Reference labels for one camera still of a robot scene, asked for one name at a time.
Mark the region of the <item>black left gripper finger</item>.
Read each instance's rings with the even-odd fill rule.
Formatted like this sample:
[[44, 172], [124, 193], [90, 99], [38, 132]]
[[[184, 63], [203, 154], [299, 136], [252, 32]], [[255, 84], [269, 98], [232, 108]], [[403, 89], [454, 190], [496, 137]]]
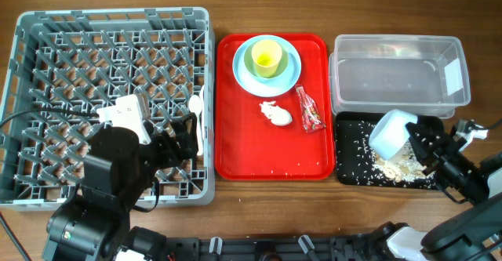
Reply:
[[197, 117], [195, 113], [189, 113], [184, 119], [184, 125], [186, 128], [187, 135], [185, 136], [186, 143], [186, 153], [189, 158], [196, 158], [198, 152], [198, 143], [197, 143]]
[[187, 132], [187, 125], [185, 120], [171, 121], [170, 126], [176, 136], [182, 136]]

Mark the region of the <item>white plastic spoon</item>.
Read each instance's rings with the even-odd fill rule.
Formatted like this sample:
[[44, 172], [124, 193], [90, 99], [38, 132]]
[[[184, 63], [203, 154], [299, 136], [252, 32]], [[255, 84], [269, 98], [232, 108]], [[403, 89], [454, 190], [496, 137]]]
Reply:
[[202, 114], [203, 104], [198, 95], [192, 95], [188, 102], [188, 108], [191, 113], [195, 114], [196, 124], [195, 124], [195, 133], [197, 137], [197, 145], [198, 145], [198, 156], [203, 155], [203, 141], [202, 141], [202, 127], [200, 122], [200, 116]]

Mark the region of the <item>small light blue bowl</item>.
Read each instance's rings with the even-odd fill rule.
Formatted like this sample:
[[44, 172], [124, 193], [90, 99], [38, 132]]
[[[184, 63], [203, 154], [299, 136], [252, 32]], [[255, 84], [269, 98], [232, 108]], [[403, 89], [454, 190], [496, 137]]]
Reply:
[[416, 124], [418, 117], [394, 109], [387, 112], [369, 136], [369, 146], [385, 161], [395, 156], [409, 139], [408, 123]]

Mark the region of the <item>white napkin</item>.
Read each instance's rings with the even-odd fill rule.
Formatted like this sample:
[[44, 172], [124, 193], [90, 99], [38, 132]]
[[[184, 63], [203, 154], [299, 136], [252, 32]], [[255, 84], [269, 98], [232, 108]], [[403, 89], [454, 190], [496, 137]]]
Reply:
[[277, 126], [289, 125], [293, 118], [291, 114], [286, 110], [276, 105], [275, 101], [259, 104], [260, 112], [273, 124]]

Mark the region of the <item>red snack wrapper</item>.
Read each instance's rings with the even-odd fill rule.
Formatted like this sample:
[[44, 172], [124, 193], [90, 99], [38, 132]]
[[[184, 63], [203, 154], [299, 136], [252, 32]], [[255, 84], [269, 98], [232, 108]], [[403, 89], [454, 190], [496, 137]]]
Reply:
[[301, 119], [306, 132], [315, 132], [326, 127], [318, 112], [315, 101], [306, 93], [301, 84], [295, 85], [298, 100], [300, 102]]

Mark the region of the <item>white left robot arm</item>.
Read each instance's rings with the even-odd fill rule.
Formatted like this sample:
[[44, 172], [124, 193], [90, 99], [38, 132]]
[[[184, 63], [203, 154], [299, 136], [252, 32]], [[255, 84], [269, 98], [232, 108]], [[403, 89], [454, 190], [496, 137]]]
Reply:
[[137, 205], [141, 194], [154, 188], [160, 195], [156, 172], [196, 157], [196, 124], [190, 113], [172, 122], [174, 136], [148, 131], [151, 141], [146, 144], [123, 127], [96, 133], [83, 160], [82, 182], [47, 223], [42, 258], [112, 259], [129, 232], [131, 211], [147, 211]]

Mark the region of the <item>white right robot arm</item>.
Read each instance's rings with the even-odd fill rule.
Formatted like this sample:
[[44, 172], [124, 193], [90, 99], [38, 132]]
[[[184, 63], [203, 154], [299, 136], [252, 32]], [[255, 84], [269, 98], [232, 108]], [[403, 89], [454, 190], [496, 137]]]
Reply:
[[397, 225], [386, 240], [388, 251], [400, 260], [492, 260], [501, 247], [501, 156], [475, 165], [461, 153], [474, 138], [486, 138], [489, 128], [465, 120], [449, 133], [412, 122], [404, 128], [424, 174], [435, 176], [442, 193], [453, 188], [472, 206], [428, 232]]

